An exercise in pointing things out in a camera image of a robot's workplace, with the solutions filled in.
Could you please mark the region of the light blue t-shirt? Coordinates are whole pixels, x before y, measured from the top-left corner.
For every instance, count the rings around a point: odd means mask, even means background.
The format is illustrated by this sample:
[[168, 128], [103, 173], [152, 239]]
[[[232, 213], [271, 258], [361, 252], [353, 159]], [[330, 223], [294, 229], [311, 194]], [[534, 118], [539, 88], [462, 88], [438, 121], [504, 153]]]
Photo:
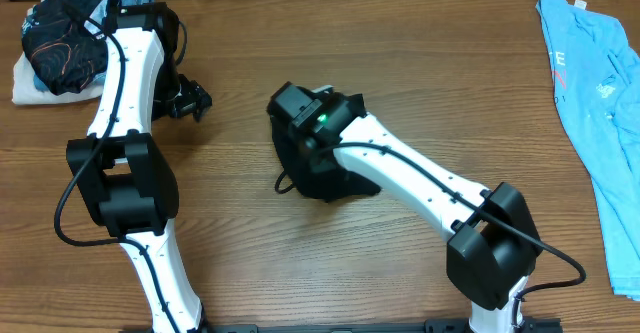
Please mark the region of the light blue t-shirt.
[[639, 56], [620, 21], [538, 0], [554, 104], [592, 182], [614, 294], [639, 298]]

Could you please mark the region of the folded white garment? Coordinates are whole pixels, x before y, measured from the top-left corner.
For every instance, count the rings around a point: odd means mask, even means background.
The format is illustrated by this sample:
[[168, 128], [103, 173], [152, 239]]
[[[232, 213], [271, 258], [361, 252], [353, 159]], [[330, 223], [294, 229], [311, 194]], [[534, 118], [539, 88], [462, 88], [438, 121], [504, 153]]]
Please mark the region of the folded white garment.
[[15, 105], [57, 105], [76, 103], [99, 98], [102, 84], [92, 83], [80, 93], [66, 92], [54, 95], [49, 90], [38, 90], [34, 83], [35, 72], [24, 54], [21, 54], [13, 68], [13, 96]]

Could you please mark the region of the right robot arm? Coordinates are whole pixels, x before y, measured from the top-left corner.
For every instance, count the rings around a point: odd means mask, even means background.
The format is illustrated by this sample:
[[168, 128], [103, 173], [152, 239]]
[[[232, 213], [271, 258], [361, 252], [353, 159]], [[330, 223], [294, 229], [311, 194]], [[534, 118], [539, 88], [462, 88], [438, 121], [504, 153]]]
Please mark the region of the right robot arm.
[[541, 250], [516, 188], [489, 189], [442, 168], [387, 130], [359, 94], [287, 82], [266, 111], [293, 189], [326, 203], [388, 191], [445, 241], [447, 276], [472, 304], [465, 331], [525, 331], [520, 303]]

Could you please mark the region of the black orange patterned shirt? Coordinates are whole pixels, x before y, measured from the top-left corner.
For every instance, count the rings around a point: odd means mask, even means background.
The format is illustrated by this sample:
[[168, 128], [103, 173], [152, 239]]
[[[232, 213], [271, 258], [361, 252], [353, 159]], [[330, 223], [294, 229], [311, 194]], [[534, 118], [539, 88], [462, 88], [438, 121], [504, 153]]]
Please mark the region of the black orange patterned shirt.
[[43, 0], [22, 27], [22, 47], [35, 76], [54, 95], [79, 93], [106, 71], [100, 27], [119, 0]]

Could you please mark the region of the black t-shirt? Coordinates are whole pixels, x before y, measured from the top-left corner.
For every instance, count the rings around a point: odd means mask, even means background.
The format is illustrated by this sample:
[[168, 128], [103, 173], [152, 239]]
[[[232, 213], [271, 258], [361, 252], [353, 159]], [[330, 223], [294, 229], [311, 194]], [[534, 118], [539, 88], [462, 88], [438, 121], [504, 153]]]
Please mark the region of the black t-shirt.
[[271, 97], [267, 113], [283, 166], [281, 176], [288, 177], [301, 195], [329, 203], [381, 191], [379, 185], [339, 166], [331, 153], [316, 153], [340, 143], [340, 133], [366, 115], [360, 94], [346, 96], [331, 88], [312, 92], [288, 83]]

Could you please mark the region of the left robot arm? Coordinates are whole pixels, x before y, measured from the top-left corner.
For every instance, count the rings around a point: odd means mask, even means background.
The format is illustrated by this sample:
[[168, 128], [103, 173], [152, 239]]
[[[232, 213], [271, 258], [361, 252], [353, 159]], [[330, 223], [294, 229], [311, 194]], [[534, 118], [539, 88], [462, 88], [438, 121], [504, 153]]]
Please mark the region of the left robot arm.
[[128, 255], [149, 303], [152, 332], [207, 332], [177, 245], [179, 189], [151, 135], [154, 120], [200, 121], [211, 96], [178, 73], [187, 33], [165, 3], [112, 8], [104, 27], [108, 66], [96, 116], [66, 159], [91, 219], [105, 228], [99, 245]]

